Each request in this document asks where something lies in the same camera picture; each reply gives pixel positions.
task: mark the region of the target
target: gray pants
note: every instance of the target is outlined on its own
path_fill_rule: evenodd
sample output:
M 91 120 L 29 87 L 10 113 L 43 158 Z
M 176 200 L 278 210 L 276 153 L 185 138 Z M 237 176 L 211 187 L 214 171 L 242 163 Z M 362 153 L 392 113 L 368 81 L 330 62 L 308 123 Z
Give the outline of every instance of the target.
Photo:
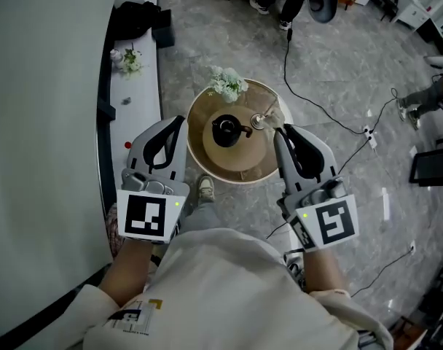
M 222 222 L 218 216 L 216 210 L 216 204 L 212 201 L 203 201 L 199 203 L 199 206 L 192 212 L 191 215 L 181 221 L 181 231 L 179 234 L 189 232 L 192 230 L 208 230 L 211 228 L 230 228 Z M 236 229 L 246 235 L 259 238 L 260 240 L 267 241 L 258 230 L 252 229 Z
M 411 105 L 420 105 L 415 111 L 415 116 L 419 118 L 427 112 L 433 112 L 440 109 L 440 103 L 443 104 L 443 77 L 437 80 L 432 86 L 411 93 L 401 100 L 401 105 L 407 108 Z

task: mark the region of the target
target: glass tabletop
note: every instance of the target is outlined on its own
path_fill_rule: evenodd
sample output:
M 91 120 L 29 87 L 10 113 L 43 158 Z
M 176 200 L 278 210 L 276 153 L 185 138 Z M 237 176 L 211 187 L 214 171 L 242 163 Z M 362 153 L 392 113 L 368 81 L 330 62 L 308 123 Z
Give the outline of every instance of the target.
M 206 88 L 192 103 L 187 118 L 188 147 L 197 164 L 217 179 L 234 184 L 259 182 L 278 169 L 273 146 L 275 131 L 256 130 L 251 117 L 276 108 L 286 123 L 292 123 L 288 108 L 273 89 L 255 80 L 246 81 L 248 90 L 231 104 Z M 220 147 L 213 139 L 212 122 L 223 114 L 235 116 L 241 125 L 252 128 L 252 134 L 247 137 L 241 133 L 232 147 Z

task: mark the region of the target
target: sleeve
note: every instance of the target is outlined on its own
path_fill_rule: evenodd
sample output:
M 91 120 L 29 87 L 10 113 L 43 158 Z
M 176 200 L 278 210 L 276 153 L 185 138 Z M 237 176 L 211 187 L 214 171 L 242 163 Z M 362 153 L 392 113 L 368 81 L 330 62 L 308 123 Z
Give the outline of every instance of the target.
M 22 349 L 81 349 L 85 333 L 119 306 L 102 290 L 84 285 L 63 315 L 24 343 Z
M 383 324 L 354 302 L 345 290 L 334 289 L 324 292 L 311 292 L 310 296 L 315 298 L 343 324 L 349 325 L 358 331 L 361 349 L 393 349 L 393 338 Z

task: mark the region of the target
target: black kettle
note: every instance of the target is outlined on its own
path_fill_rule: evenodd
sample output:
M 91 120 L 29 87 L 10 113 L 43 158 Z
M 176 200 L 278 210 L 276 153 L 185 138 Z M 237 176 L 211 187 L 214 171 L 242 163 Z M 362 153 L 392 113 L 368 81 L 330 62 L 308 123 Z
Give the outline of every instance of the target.
M 241 125 L 240 121 L 231 114 L 220 115 L 212 122 L 213 140 L 223 148 L 229 148 L 238 142 L 241 132 L 246 132 L 246 138 L 251 137 L 252 128 Z

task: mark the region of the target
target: shoe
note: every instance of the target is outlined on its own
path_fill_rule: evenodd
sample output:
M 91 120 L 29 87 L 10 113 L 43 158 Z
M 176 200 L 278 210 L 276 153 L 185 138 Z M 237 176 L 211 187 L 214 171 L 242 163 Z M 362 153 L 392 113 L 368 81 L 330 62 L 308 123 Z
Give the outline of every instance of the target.
M 209 176 L 202 176 L 199 180 L 199 201 L 215 201 L 215 186 Z
M 258 0 L 249 0 L 249 4 L 251 7 L 253 7 L 257 12 L 259 12 L 261 15 L 268 15 L 268 8 L 261 7 L 259 5 Z
M 280 28 L 284 31 L 288 31 L 291 28 L 291 22 L 280 20 Z
M 400 98 L 396 99 L 396 107 L 398 108 L 398 115 L 402 121 L 406 120 L 407 109 L 403 107 L 402 100 Z
M 416 113 L 414 111 L 407 113 L 408 120 L 411 122 L 412 127 L 415 130 L 418 130 L 420 127 L 419 118 L 416 116 Z

